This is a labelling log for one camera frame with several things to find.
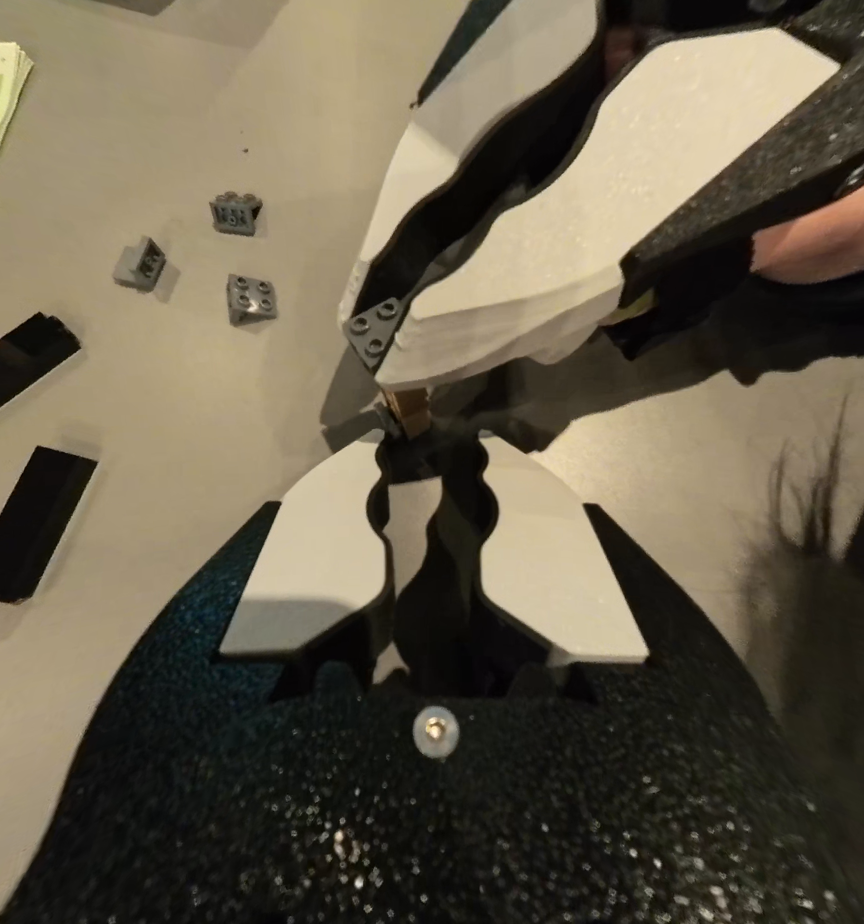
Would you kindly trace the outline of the person's right hand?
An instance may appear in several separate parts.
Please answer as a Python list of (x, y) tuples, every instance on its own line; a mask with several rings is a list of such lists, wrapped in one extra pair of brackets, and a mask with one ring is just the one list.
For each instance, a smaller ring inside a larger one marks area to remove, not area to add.
[(750, 269), (788, 284), (823, 283), (864, 271), (864, 185), (815, 212), (758, 232)]

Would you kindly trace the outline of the person's dark hair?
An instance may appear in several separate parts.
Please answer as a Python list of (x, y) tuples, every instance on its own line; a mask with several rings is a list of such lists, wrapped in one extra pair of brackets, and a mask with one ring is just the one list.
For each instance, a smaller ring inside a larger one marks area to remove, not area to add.
[(838, 536), (848, 399), (809, 470), (782, 447), (741, 599), (747, 664), (789, 745), (840, 810), (864, 817), (864, 505)]

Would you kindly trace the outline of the person's right forearm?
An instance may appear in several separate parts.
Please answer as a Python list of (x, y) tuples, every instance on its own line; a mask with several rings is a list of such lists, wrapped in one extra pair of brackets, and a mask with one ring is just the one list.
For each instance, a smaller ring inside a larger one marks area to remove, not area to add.
[(720, 356), (742, 385), (819, 359), (864, 358), (864, 271), (808, 284), (753, 277), (715, 314)]

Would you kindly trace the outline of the black desk strip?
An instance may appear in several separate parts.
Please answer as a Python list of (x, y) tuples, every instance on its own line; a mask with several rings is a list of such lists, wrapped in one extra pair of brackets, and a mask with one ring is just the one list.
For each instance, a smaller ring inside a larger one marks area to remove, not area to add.
[(510, 1), (468, 2), (419, 87), (415, 100), (411, 104), (412, 109), (426, 101), (509, 4)]

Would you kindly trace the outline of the long black brick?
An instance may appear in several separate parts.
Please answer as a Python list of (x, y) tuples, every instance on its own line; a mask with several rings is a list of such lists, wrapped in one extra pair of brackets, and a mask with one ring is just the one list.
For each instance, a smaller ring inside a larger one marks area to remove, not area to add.
[(33, 314), (0, 337), (0, 410), (81, 351), (56, 316)]
[(98, 462), (37, 446), (0, 512), (0, 603), (36, 592)]

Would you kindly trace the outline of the grey bracket brick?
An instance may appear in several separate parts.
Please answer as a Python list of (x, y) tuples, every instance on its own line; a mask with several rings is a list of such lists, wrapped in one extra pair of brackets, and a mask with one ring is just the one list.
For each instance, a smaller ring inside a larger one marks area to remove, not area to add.
[(155, 290), (167, 263), (164, 251), (148, 236), (123, 248), (112, 272), (115, 284), (142, 293)]
[(214, 230), (241, 237), (255, 236), (257, 219), (263, 207), (263, 200), (254, 193), (235, 191), (221, 193), (209, 202)]
[(234, 327), (277, 317), (276, 290), (269, 281), (231, 273), (226, 292), (229, 321)]

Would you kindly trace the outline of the dark grey plate brick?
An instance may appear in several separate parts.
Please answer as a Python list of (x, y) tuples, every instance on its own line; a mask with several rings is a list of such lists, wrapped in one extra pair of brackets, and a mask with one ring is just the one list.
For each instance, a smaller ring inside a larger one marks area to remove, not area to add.
[(405, 315), (404, 303), (388, 298), (351, 316), (342, 325), (348, 345), (371, 375), (377, 373), (390, 351)]

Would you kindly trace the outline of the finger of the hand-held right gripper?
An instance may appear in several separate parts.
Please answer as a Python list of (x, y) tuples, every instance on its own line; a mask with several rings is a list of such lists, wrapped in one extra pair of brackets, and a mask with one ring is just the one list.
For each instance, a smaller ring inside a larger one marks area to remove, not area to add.
[(512, 1), (419, 107), (400, 138), (338, 306), (355, 310), (410, 210), (453, 179), (484, 134), (561, 77), (600, 33), (604, 2)]
[(443, 385), (513, 359), (568, 356), (621, 305), (625, 256), (839, 68), (779, 28), (647, 51), (571, 163), (413, 297), (377, 384)]

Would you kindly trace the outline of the grey desk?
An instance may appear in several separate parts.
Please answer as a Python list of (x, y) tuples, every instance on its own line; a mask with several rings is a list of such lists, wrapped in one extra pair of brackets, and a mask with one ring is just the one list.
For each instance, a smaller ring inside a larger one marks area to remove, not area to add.
[[(0, 2), (33, 59), (0, 152), (0, 336), (42, 311), (82, 351), (0, 410), (0, 510), (36, 445), (99, 464), (45, 581), (0, 604), (0, 909), (117, 669), (263, 503), (369, 399), (335, 310), (408, 121), (464, 2)], [(214, 230), (228, 191), (253, 237)], [(151, 237), (154, 291), (112, 280)], [(230, 274), (277, 317), (230, 324)], [(709, 324), (634, 362), (605, 339), (486, 379), (484, 426), (611, 517), (746, 653), (742, 573), (785, 445), (809, 470), (848, 399), (838, 536), (864, 505), (864, 358), (740, 384)]]

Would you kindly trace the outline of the tan brick assembly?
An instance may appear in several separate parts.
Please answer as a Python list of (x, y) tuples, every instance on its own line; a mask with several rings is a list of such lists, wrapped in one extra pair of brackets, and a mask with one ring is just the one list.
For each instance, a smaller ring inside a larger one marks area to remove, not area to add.
[(322, 438), (333, 452), (371, 434), (392, 445), (428, 433), (430, 398), (425, 388), (390, 392), (381, 390), (369, 399), (356, 399), (352, 410), (337, 410), (322, 423)]

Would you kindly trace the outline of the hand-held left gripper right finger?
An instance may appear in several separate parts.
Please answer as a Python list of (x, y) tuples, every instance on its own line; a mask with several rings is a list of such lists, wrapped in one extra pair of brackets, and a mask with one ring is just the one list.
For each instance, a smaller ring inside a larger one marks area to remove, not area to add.
[(645, 637), (562, 479), (489, 432), (449, 441), (435, 460), (435, 652), (459, 689), (510, 689), (525, 674), (564, 687), (576, 668), (645, 664)]

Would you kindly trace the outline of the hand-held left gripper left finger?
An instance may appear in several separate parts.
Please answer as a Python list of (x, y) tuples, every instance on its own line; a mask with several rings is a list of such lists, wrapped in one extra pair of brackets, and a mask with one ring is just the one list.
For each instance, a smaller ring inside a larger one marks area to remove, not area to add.
[(392, 620), (383, 444), (357, 439), (286, 492), (219, 643), (222, 659), (334, 660), (374, 674)]

